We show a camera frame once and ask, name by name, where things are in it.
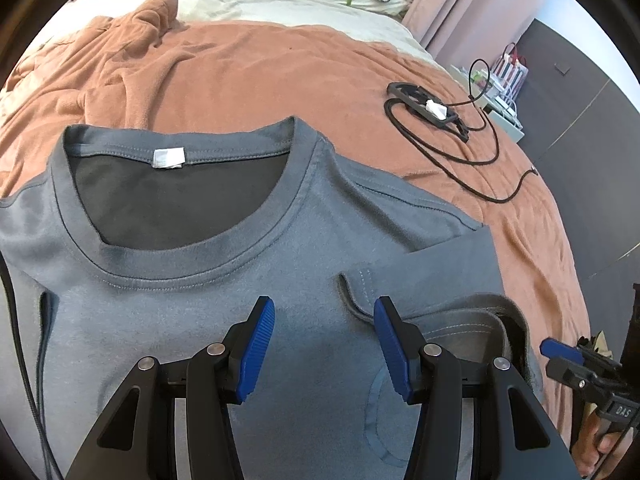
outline crew neckline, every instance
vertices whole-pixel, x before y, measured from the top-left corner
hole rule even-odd
[[[56,144],[49,159],[49,171],[54,199],[72,248],[114,278],[178,280],[210,274],[228,264],[236,268],[252,257],[249,254],[252,248],[267,246],[278,235],[278,225],[304,199],[316,166],[313,161],[316,146],[321,140],[324,138],[318,132],[295,117],[252,132],[232,134],[158,134],[76,124],[68,126]],[[262,205],[220,234],[168,250],[140,250],[105,243],[82,205],[68,157],[113,155],[151,165],[154,151],[167,148],[184,148],[185,165],[284,153],[289,156],[282,175]]]

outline metal screw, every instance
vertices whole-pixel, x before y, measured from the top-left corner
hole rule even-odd
[[[140,361],[138,361],[138,368],[140,368],[142,371],[151,370],[151,368],[153,368],[155,364],[156,361],[152,357],[143,357],[142,359],[140,359]]]
[[[506,371],[511,368],[511,363],[504,357],[497,357],[494,359],[494,366],[498,368],[498,370]]]
[[[207,346],[207,354],[222,355],[225,352],[225,346],[222,343],[212,343]]]
[[[434,343],[425,345],[423,350],[425,354],[430,355],[431,357],[438,357],[440,354],[442,354],[442,348]]]

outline white bed sheet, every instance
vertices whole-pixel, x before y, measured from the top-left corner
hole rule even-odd
[[[95,16],[117,17],[145,0],[77,0],[65,4],[34,38],[25,55],[87,25]],[[393,18],[317,0],[178,0],[184,22],[249,20],[287,26],[326,25],[354,40],[384,41],[400,52],[435,64],[433,57]]]

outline orange blanket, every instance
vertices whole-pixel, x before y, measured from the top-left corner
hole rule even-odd
[[[527,317],[534,348],[548,336],[574,344],[589,334],[572,252],[542,179],[528,176],[506,205],[483,202],[434,167],[385,117],[386,86],[393,81],[420,84],[445,102],[464,100],[466,92],[447,73],[325,27],[180,25],[176,10],[177,0],[148,0],[122,18],[96,18],[17,67],[0,105],[3,196],[44,170],[70,123],[218,133],[297,115],[342,155],[400,175],[490,225],[506,293]],[[488,128],[465,145],[402,107],[395,111],[446,152],[475,160],[494,154]],[[467,124],[481,125],[472,106],[460,113]],[[499,137],[500,158],[489,167],[444,164],[485,194],[507,196],[531,164],[506,134]],[[567,439],[570,392],[547,381],[545,393],[545,409]]]

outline t-shirt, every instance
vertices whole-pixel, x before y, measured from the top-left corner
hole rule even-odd
[[[541,391],[489,229],[336,155],[297,118],[223,135],[70,126],[44,173],[0,201],[0,250],[63,472],[138,359],[189,358],[260,295],[275,329],[255,392],[230,410],[248,479],[401,478],[419,408],[386,370],[372,326],[382,295],[427,340],[461,358],[505,355]],[[0,418],[42,477],[0,312]],[[176,419],[183,475],[180,406]]]

